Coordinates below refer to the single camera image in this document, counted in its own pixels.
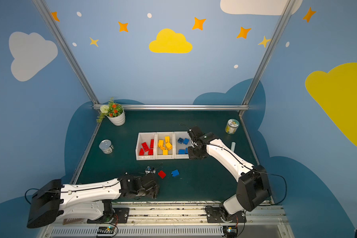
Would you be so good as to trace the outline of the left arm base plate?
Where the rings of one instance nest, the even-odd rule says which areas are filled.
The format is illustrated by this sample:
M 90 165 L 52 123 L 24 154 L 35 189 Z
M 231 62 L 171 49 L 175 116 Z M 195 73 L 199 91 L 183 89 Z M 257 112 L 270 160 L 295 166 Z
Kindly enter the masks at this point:
M 105 212 L 103 221 L 110 224 L 126 224 L 128 222 L 130 209 L 115 207 L 111 211 Z

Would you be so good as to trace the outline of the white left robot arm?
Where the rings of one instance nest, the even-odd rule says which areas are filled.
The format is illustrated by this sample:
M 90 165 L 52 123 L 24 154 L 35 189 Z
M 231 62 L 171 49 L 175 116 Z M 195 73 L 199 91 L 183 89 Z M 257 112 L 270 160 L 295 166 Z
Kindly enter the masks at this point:
M 159 189 L 154 173 L 124 175 L 89 184 L 62 184 L 61 179 L 54 179 L 32 195 L 26 227 L 40 228 L 64 219 L 118 222 L 120 216 L 115 213 L 112 201 L 137 197 L 156 199 Z

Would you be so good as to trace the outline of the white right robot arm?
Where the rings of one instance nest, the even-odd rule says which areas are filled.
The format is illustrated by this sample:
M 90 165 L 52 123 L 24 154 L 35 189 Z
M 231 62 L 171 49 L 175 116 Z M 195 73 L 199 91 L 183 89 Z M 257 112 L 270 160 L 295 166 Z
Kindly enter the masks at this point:
M 228 217 L 240 211 L 251 212 L 271 196 L 271 187 L 266 169 L 255 166 L 228 148 L 223 141 L 209 132 L 204 134 L 197 126 L 187 131 L 192 146 L 188 148 L 189 159 L 215 158 L 237 181 L 236 194 L 221 205 L 221 214 Z

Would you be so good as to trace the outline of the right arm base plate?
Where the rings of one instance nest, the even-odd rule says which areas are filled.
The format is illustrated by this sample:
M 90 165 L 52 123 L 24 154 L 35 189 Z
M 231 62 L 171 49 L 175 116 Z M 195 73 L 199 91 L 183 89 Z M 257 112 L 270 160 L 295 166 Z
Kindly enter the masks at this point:
M 205 207 L 208 223 L 244 223 L 247 221 L 244 211 L 230 215 L 223 207 Z

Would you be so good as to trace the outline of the red small brick binned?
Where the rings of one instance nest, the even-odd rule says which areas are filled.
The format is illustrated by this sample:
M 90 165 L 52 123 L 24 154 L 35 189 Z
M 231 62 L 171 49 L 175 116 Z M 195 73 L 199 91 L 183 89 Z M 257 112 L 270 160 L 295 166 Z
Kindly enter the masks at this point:
M 141 148 L 141 149 L 140 149 L 140 152 L 139 152 L 139 155 L 140 155 L 140 156 L 144 156 L 145 153 L 146 153 L 146 151 L 145 151 L 143 148 Z

